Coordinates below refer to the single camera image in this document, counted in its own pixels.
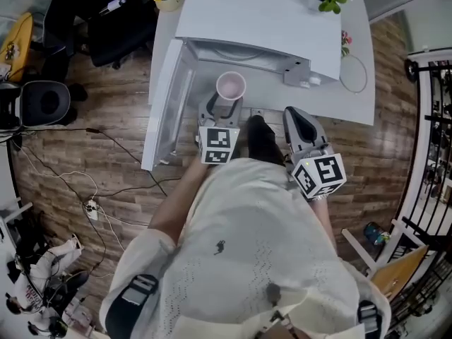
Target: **black pants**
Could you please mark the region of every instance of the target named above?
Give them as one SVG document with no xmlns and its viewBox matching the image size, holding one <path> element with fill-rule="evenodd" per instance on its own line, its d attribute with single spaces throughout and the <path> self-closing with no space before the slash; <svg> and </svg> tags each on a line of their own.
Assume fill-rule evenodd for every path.
<svg viewBox="0 0 452 339">
<path fill-rule="evenodd" d="M 247 124 L 249 157 L 284 166 L 284 155 L 275 142 L 275 133 L 263 117 L 252 116 Z"/>
</svg>

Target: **cup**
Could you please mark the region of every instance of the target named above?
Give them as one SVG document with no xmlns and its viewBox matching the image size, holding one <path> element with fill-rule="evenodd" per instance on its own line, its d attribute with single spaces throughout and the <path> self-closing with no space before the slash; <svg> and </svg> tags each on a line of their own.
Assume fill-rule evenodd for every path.
<svg viewBox="0 0 452 339">
<path fill-rule="evenodd" d="M 223 99 L 238 100 L 245 90 L 245 78 L 236 71 L 227 71 L 217 79 L 217 92 Z"/>
</svg>

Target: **power outlet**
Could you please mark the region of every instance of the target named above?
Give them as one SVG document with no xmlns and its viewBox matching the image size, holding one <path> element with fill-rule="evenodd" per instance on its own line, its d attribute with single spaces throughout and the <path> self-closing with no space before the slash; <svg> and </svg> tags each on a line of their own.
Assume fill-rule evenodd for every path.
<svg viewBox="0 0 452 339">
<path fill-rule="evenodd" d="M 97 209 L 98 206 L 96 204 L 96 201 L 89 200 L 88 204 L 86 205 L 86 213 L 88 214 L 88 217 L 90 220 L 97 221 L 99 220 L 99 216 L 97 215 Z"/>
</svg>

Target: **cabinet door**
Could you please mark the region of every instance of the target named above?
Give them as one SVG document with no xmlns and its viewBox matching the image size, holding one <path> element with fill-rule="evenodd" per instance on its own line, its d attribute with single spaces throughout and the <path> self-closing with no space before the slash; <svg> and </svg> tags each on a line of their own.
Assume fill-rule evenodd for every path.
<svg viewBox="0 0 452 339">
<path fill-rule="evenodd" d="M 141 165 L 144 170 L 151 171 L 176 149 L 197 66 L 198 55 L 194 49 L 182 40 L 171 40 L 150 110 Z"/>
</svg>

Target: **white marker cube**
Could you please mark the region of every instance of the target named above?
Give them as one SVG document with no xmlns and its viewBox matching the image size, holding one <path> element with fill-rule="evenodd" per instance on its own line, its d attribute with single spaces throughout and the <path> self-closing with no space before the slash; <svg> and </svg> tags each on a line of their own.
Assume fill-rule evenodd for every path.
<svg viewBox="0 0 452 339">
<path fill-rule="evenodd" d="M 199 155 L 207 165 L 225 165 L 231 160 L 238 128 L 199 127 Z"/>
<path fill-rule="evenodd" d="M 339 153 L 304 158 L 298 162 L 292 176 L 306 198 L 331 194 L 347 181 Z"/>
</svg>

